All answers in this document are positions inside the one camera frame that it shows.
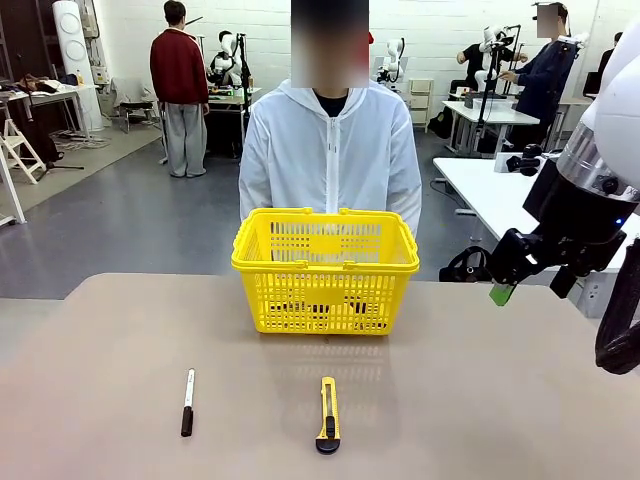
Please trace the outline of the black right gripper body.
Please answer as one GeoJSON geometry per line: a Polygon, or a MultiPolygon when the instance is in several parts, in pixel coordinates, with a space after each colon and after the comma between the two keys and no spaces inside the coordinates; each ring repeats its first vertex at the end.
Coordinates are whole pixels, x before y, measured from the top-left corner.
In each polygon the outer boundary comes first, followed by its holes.
{"type": "Polygon", "coordinates": [[[626,234],[628,203],[587,191],[546,161],[523,208],[538,226],[528,235],[531,255],[545,267],[566,266],[575,275],[604,270],[626,234]]]}

